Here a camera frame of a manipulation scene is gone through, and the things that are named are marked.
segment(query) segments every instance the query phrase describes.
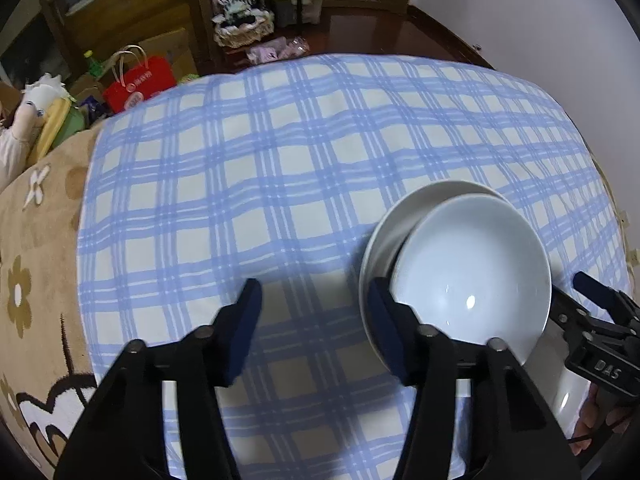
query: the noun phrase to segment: white bowl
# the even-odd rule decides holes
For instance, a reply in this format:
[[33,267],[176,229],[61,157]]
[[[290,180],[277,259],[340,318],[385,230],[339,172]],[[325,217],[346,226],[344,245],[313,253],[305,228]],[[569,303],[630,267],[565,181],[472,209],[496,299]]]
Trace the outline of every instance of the white bowl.
[[369,330],[367,293],[371,280],[390,276],[402,245],[414,228],[437,206],[450,198],[469,193],[483,193],[506,199],[490,187],[466,180],[437,180],[415,189],[389,209],[369,239],[360,267],[358,301],[367,338],[382,361],[376,340]]
[[390,291],[451,338],[502,338],[523,364],[545,329],[551,273],[538,235],[512,205],[465,194],[433,209],[407,238]]

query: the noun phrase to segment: checkered cloth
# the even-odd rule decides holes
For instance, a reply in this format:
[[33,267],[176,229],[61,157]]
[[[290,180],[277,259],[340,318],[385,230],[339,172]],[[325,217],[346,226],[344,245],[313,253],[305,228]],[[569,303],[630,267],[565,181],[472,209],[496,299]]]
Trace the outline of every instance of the checkered cloth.
[[[358,272],[385,211],[443,178],[503,193],[540,234],[558,285],[585,270],[629,290],[589,153],[529,82],[430,59],[318,56],[203,78],[115,116],[78,238],[98,380],[123,343],[178,340],[258,278],[263,313],[244,373],[219,391],[242,476],[391,478],[414,392],[370,348]],[[165,408],[180,476],[170,384]]]

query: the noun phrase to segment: plastic bottle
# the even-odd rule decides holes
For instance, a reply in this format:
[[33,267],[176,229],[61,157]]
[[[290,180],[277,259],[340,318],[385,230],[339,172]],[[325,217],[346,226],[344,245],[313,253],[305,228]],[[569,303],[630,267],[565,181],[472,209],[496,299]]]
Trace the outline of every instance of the plastic bottle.
[[102,75],[102,63],[98,62],[94,57],[93,50],[87,50],[84,53],[84,58],[89,62],[89,74],[98,78]]

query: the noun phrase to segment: white flower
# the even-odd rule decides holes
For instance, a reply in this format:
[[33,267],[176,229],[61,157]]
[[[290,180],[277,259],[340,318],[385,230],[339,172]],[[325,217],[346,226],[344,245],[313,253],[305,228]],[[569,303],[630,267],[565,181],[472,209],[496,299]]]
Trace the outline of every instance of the white flower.
[[42,203],[44,194],[42,193],[40,184],[42,184],[42,181],[49,174],[50,169],[50,165],[47,164],[40,171],[34,170],[33,173],[31,173],[31,177],[29,179],[29,193],[27,194],[27,199],[24,201],[24,206],[22,206],[23,211],[27,208],[32,200],[35,200],[36,205],[40,205]]

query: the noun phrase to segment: clothes pile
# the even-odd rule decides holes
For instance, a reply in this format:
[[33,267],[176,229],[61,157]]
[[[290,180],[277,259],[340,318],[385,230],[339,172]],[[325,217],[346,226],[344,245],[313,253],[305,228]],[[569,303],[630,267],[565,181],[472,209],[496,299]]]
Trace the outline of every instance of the clothes pile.
[[216,24],[216,43],[239,48],[273,34],[274,14],[266,0],[213,0],[219,14]]

